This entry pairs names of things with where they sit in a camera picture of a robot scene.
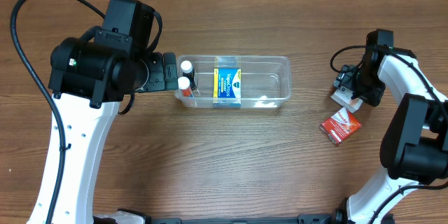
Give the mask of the orange bottle white cap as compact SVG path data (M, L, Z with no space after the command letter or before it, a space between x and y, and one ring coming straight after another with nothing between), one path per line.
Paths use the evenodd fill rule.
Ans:
M194 97L193 90L190 86L190 79L182 76L178 79L178 89L184 97Z

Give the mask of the black bottle white cap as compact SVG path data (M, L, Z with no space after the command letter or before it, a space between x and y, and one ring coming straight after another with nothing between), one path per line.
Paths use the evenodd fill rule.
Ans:
M189 79L190 86L193 90L197 88L197 81L195 79L195 68L192 62L184 60L181 63L182 75Z

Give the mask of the white Hansaplast box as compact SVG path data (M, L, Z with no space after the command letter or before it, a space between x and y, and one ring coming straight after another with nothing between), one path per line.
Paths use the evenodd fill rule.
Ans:
M330 98L337 102L339 105L346 108L349 112L355 113L363 104L363 100L359 98L352 99L353 92L345 87L336 89Z

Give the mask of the red Panadol box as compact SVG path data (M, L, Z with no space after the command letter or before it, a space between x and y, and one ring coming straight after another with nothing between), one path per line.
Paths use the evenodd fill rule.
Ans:
M336 145L340 145L355 131L361 128L361 123L346 108L341 108L327 120L319 125L319 128Z

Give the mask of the blue VapoDrops box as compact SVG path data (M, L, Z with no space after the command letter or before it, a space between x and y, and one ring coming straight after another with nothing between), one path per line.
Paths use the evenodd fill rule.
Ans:
M239 108L242 105L242 70L238 57L217 56L213 68L213 106Z

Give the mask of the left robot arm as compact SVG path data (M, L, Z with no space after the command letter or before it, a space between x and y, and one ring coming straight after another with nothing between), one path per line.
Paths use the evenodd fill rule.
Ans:
M160 14L137 0L110 0L103 23L63 40L51 53L50 144L30 223L149 223L126 209L94 215L93 196L104 144L125 96L176 90L174 53L156 51Z

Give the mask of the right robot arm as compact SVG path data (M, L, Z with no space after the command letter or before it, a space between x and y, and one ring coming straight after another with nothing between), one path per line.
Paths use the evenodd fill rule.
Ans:
M417 56L393 44L393 32L371 31L357 65L334 82L353 98L378 106L385 89L398 104L381 141L379 171L332 216L333 223L394 223L389 211L415 190L443 190L447 179L447 97L419 68Z

